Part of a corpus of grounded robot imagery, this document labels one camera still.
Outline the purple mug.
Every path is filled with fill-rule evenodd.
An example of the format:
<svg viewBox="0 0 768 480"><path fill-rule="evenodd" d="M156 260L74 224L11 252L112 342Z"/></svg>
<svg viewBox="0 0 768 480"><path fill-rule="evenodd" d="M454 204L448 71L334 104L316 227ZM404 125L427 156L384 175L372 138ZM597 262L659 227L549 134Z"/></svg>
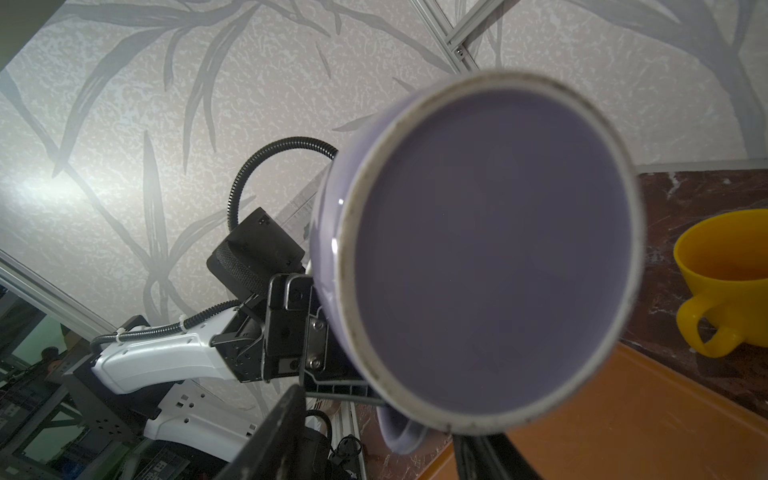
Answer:
<svg viewBox="0 0 768 480"><path fill-rule="evenodd" d="M645 213L607 117L562 81L488 70L367 121L317 191L310 264L394 452L559 407L641 283Z"/></svg>

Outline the yellow mug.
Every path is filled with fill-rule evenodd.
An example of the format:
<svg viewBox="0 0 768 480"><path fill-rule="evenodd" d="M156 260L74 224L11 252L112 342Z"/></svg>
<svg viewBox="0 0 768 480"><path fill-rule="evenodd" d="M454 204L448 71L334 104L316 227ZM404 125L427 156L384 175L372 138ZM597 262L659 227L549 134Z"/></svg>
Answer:
<svg viewBox="0 0 768 480"><path fill-rule="evenodd" d="M767 211L703 220L673 250L692 294L677 311L678 330L699 354L720 358L742 344L767 346Z"/></svg>

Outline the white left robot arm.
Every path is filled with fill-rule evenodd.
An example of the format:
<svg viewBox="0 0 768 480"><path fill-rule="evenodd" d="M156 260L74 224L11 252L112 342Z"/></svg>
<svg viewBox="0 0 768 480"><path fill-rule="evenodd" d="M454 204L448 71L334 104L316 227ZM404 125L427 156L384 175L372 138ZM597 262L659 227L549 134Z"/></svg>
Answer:
<svg viewBox="0 0 768 480"><path fill-rule="evenodd" d="M245 162L227 202L228 235L207 262L231 301L158 327L135 316L95 338L91 355L64 374L91 429L121 441L170 441L230 461L259 423L201 388L202 378L251 383L295 377L314 398L382 404L331 332L304 250L265 211L238 215L248 178L289 150L337 154L322 140L294 136Z"/></svg>

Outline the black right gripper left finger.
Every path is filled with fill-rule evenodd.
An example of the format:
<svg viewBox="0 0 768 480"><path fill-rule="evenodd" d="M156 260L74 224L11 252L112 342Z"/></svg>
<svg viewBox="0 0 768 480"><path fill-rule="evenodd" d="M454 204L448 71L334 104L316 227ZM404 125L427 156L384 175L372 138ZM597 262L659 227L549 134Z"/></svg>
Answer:
<svg viewBox="0 0 768 480"><path fill-rule="evenodd" d="M298 479L306 418L305 390L291 386L216 480Z"/></svg>

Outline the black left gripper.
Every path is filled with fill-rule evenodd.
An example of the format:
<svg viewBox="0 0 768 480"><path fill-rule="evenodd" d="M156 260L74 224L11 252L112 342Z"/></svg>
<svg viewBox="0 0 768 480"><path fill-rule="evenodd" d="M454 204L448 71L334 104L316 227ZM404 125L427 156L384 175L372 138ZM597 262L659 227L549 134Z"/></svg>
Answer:
<svg viewBox="0 0 768 480"><path fill-rule="evenodd" d="M309 397L384 402L337 341L308 275L274 276L267 295L237 307L210 346L243 383L295 377Z"/></svg>

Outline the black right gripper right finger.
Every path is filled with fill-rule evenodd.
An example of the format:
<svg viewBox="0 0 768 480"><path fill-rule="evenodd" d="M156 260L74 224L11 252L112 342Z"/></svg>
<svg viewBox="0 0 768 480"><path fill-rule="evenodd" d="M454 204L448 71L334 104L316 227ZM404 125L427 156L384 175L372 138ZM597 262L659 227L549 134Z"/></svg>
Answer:
<svg viewBox="0 0 768 480"><path fill-rule="evenodd" d="M505 434L454 435L453 446L460 480L540 480Z"/></svg>

